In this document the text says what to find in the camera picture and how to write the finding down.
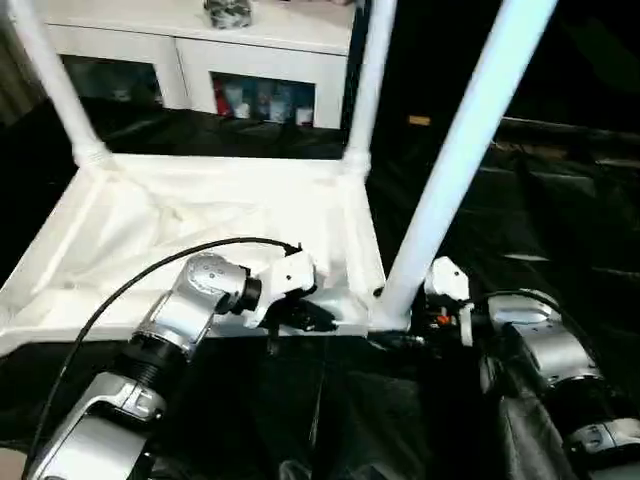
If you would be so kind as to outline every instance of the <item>white cabinet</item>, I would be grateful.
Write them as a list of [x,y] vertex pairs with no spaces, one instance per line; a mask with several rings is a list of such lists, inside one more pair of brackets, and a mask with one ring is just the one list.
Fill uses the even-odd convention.
[[[251,26],[216,30],[201,0],[36,4],[82,96],[222,114],[214,85],[230,83],[218,95],[245,88],[229,114],[280,121],[284,108],[299,123],[340,126],[353,7],[255,0]],[[269,113],[263,85],[276,99]]]

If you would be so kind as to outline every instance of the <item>black cloth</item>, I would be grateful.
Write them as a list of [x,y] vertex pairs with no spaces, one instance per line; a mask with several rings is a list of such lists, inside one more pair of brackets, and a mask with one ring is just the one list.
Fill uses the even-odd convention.
[[[345,138],[194,112],[99,101],[87,108],[118,152],[295,161],[339,158]],[[387,269],[445,130],[408,129],[374,149],[367,188]],[[617,138],[554,135],[501,131],[516,143],[570,144],[575,155],[491,150],[442,253],[468,273],[475,292],[529,287],[553,295],[589,334],[606,372],[640,405],[637,173],[589,156],[593,149],[629,156],[636,147]],[[48,104],[2,132],[0,148],[0,195],[11,225],[0,265],[6,278],[75,167]],[[173,478],[567,478],[557,435],[535,399],[518,390],[481,395],[477,351],[459,349],[436,360],[425,351],[384,352],[364,339],[291,338],[270,357],[265,342],[205,344],[157,439]],[[117,347],[83,347],[54,423]],[[67,348],[29,345],[1,360],[4,445],[24,447]]]

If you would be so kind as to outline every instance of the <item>black cable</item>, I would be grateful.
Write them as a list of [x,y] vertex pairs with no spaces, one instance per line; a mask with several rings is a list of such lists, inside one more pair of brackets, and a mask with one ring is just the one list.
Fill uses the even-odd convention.
[[46,426],[46,423],[47,423],[47,420],[48,420],[48,417],[49,417],[49,413],[51,411],[51,406],[53,405],[53,401],[55,400],[55,396],[58,393],[58,390],[60,389],[60,385],[62,384],[62,380],[63,380],[63,378],[64,378],[69,366],[73,362],[76,354],[78,353],[78,350],[80,348],[80,345],[81,345],[82,341],[85,339],[85,337],[89,333],[89,330],[91,330],[91,327],[93,327],[93,325],[100,318],[100,316],[104,313],[104,311],[107,308],[109,308],[109,306],[113,302],[115,302],[123,293],[125,293],[127,290],[129,290],[133,285],[135,285],[140,280],[142,280],[144,277],[146,277],[150,273],[156,271],[160,267],[163,267],[163,266],[167,265],[168,263],[171,263],[171,262],[173,262],[175,260],[179,260],[180,258],[184,258],[184,257],[186,257],[188,255],[192,255],[194,253],[198,253],[198,252],[201,252],[203,250],[207,250],[209,248],[222,247],[224,245],[233,245],[233,244],[238,244],[238,243],[261,243],[261,244],[265,244],[265,245],[274,245],[276,247],[284,248],[286,255],[291,255],[293,253],[297,253],[297,252],[301,251],[300,247],[294,247],[293,245],[290,245],[288,243],[281,242],[279,240],[272,240],[270,238],[236,237],[236,238],[228,238],[228,239],[225,239],[225,240],[216,240],[216,241],[213,241],[213,242],[207,242],[207,243],[203,243],[201,245],[196,245],[195,247],[187,248],[187,249],[182,250],[182,251],[180,251],[178,253],[175,253],[173,255],[170,255],[168,257],[163,258],[162,260],[160,260],[160,261],[154,263],[153,265],[145,268],[142,272],[140,272],[138,275],[136,275],[131,280],[126,282],[124,285],[122,285],[118,290],[113,292],[111,294],[111,296],[109,296],[109,298],[107,298],[102,303],[102,305],[100,305],[100,307],[98,307],[98,309],[93,313],[93,315],[91,315],[89,320],[87,320],[87,323],[84,324],[84,326],[82,327],[82,329],[78,333],[78,336],[74,340],[73,345],[71,346],[71,350],[67,354],[67,357],[65,358],[65,360],[64,360],[64,362],[62,364],[62,367],[60,368],[60,372],[58,373],[58,377],[56,378],[56,381],[54,382],[53,386],[51,387],[51,390],[49,391],[49,395],[47,397],[47,400],[46,400],[44,406],[42,407],[42,411],[40,413],[40,418],[38,419],[38,424],[36,426],[36,432],[35,432],[35,434],[33,436],[33,440],[31,441],[31,446],[29,447],[29,452],[27,453],[27,458],[26,458],[25,463],[24,463],[24,470],[22,471],[22,476],[21,476],[22,480],[27,480],[29,469],[31,468],[31,464],[33,463],[33,460],[35,458],[36,452],[38,450],[38,444],[40,443],[40,438],[42,437],[42,432],[44,431],[44,427]]

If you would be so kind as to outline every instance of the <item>metal rod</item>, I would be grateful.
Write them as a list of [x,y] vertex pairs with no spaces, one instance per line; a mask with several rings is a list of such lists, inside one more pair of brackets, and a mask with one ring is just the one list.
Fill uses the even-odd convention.
[[422,193],[383,293],[374,330],[406,330],[427,269],[480,166],[557,0],[504,0]]

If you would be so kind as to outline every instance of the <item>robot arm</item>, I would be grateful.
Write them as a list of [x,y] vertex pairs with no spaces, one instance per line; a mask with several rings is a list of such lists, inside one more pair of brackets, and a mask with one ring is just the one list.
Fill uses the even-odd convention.
[[189,258],[111,368],[94,378],[42,449],[28,478],[138,478],[137,472],[150,468],[149,432],[214,316],[246,312],[245,325],[257,327],[269,306],[287,293],[311,293],[314,273],[304,252],[277,261],[257,277],[213,253]]
[[[424,290],[431,331],[453,329],[463,345],[471,345],[473,305],[467,276],[441,257],[427,272]],[[519,290],[490,295],[487,303],[493,331],[506,354],[498,361],[531,381],[579,478],[640,478],[638,411],[606,380],[567,328],[556,302],[540,292]]]

